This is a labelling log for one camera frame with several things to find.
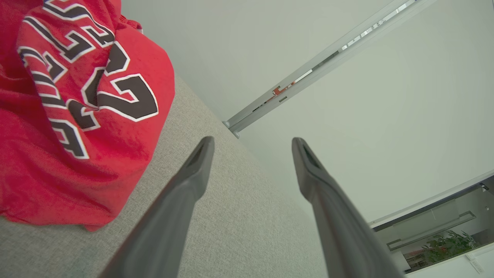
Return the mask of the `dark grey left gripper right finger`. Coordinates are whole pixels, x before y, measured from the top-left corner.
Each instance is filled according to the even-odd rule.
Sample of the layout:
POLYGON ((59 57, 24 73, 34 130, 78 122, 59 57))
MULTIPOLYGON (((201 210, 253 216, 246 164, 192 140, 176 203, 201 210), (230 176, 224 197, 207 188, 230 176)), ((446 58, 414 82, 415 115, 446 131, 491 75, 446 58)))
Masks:
POLYGON ((307 142, 292 139, 301 194, 311 203, 329 278, 405 278, 307 142))

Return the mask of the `red number 23 basketball jersey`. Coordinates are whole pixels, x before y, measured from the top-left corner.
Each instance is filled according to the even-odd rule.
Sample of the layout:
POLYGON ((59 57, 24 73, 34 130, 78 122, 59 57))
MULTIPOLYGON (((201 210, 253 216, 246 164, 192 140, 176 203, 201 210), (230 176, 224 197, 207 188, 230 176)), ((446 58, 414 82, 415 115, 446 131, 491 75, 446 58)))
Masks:
POLYGON ((167 53, 121 0, 0 0, 0 216, 113 221, 175 95, 167 53))

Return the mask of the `glass window with white frame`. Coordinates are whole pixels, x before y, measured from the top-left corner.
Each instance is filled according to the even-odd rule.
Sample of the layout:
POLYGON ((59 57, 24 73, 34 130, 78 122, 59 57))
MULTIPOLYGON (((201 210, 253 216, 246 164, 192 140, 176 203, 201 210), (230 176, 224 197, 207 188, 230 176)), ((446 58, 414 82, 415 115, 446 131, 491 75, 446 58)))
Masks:
POLYGON ((494 170, 369 224, 405 278, 494 278, 494 170), (465 232, 480 245, 437 263, 422 246, 465 232))

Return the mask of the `grey fabric sofa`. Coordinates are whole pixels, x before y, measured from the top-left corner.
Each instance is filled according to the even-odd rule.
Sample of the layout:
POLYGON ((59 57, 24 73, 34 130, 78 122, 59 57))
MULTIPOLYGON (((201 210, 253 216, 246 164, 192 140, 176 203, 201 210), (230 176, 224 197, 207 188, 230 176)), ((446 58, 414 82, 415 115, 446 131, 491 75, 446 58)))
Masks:
POLYGON ((327 278, 315 223, 175 76, 153 160, 121 213, 89 232, 0 218, 0 278, 97 278, 199 141, 215 138, 208 187, 196 203, 179 278, 327 278))

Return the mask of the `grey double partition post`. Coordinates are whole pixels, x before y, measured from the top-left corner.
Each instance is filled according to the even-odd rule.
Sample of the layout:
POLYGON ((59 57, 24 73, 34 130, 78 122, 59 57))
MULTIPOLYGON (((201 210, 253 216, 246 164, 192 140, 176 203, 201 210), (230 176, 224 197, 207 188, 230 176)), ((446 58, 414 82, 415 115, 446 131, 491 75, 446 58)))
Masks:
POLYGON ((392 0, 223 124, 236 137, 290 98, 342 65, 380 35, 397 28, 437 0, 392 0))

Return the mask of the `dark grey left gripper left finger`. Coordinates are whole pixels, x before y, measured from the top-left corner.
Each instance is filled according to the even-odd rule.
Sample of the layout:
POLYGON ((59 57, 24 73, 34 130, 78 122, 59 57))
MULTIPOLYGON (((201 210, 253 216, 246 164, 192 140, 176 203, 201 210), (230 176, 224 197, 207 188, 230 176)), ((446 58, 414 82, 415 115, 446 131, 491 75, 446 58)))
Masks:
POLYGON ((100 278, 178 278, 192 213, 208 186, 214 153, 215 139, 203 137, 100 278))

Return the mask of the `green leafy plant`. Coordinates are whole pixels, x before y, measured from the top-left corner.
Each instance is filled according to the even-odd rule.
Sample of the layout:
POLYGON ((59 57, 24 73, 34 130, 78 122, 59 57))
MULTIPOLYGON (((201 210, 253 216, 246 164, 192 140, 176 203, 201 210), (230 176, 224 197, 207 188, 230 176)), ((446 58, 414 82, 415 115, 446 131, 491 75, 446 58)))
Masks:
POLYGON ((436 234, 430 241, 427 241, 422 246, 422 253, 425 261, 437 263, 469 252, 479 246, 477 241, 469 234, 465 232, 458 234, 448 230, 446 236, 436 234))

